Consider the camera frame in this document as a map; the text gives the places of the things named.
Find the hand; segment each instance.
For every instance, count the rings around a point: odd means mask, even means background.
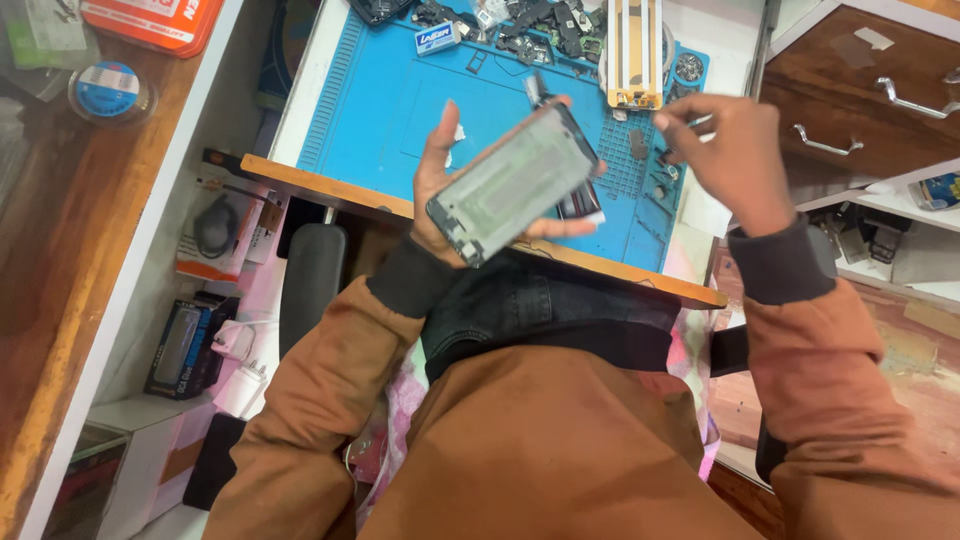
[[[570,98],[560,96],[555,98],[568,107]],[[460,123],[460,110],[453,101],[447,101],[440,125],[434,129],[423,146],[423,156],[420,165],[414,174],[414,227],[410,236],[420,246],[443,260],[454,268],[464,268],[467,264],[460,255],[446,241],[446,237],[437,229],[433,220],[426,214],[426,202],[457,179],[459,173],[446,174],[446,156],[453,147],[454,136],[457,133],[457,124]],[[474,160],[483,158],[484,153]],[[603,174],[606,165],[601,162],[596,174]],[[539,218],[527,228],[530,236],[576,236],[589,234],[596,230],[596,225],[586,219],[547,219]]]
[[[772,105],[710,94],[689,95],[654,116],[674,150],[667,161],[689,163],[700,185],[733,212],[749,236],[777,233],[796,219],[780,158],[779,121]],[[713,140],[700,140],[710,133],[716,133]]]

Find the solder wire spool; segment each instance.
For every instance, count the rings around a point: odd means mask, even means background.
[[[70,77],[70,105],[83,118],[106,128],[145,122],[156,109],[156,88],[117,61],[101,61]]]

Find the phone screen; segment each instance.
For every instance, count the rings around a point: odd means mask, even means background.
[[[535,112],[427,203],[427,213],[479,266],[596,169],[597,157],[563,104]]]

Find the jacket sleeve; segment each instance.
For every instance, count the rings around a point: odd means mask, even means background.
[[[338,451],[360,433],[455,276],[405,238],[376,276],[330,303],[280,362],[266,405],[230,452],[237,473],[211,509],[204,539],[353,537],[345,510],[354,483]]]
[[[788,448],[771,475],[788,535],[956,537],[956,484],[911,451],[913,416],[877,367],[884,346],[870,314],[820,269],[805,228],[731,239],[750,371],[767,428]]]

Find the metal drawer handle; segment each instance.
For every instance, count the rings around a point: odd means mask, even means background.
[[[894,82],[890,80],[889,77],[880,77],[876,80],[876,87],[886,88],[887,90],[887,99],[890,100],[890,103],[896,105],[897,107],[903,107],[904,109],[915,110],[920,114],[926,114],[932,118],[938,118],[943,120],[951,112],[955,110],[960,110],[960,101],[951,101],[947,103],[947,106],[943,110],[935,110],[930,107],[924,107],[923,105],[917,105],[916,103],[910,103],[909,101],[903,101],[897,97],[897,90],[894,88]]]
[[[833,148],[832,146],[827,146],[826,144],[821,144],[821,143],[819,143],[819,142],[813,142],[812,140],[807,139],[807,138],[806,138],[806,130],[804,129],[804,126],[802,126],[801,124],[794,124],[794,125],[793,125],[793,129],[797,130],[797,132],[800,133],[800,139],[804,142],[805,145],[807,145],[807,146],[812,146],[812,147],[814,147],[814,148],[819,148],[820,150],[824,150],[824,151],[826,151],[826,152],[830,152],[831,154],[836,154],[837,156],[846,156],[846,155],[848,155],[850,152],[852,152],[852,151],[854,151],[854,150],[859,150],[859,149],[863,148],[863,143],[862,143],[862,142],[857,142],[856,139],[854,139],[854,138],[851,139],[851,141],[850,141],[850,148],[848,148],[847,150],[841,150],[841,149],[839,149],[839,148]]]

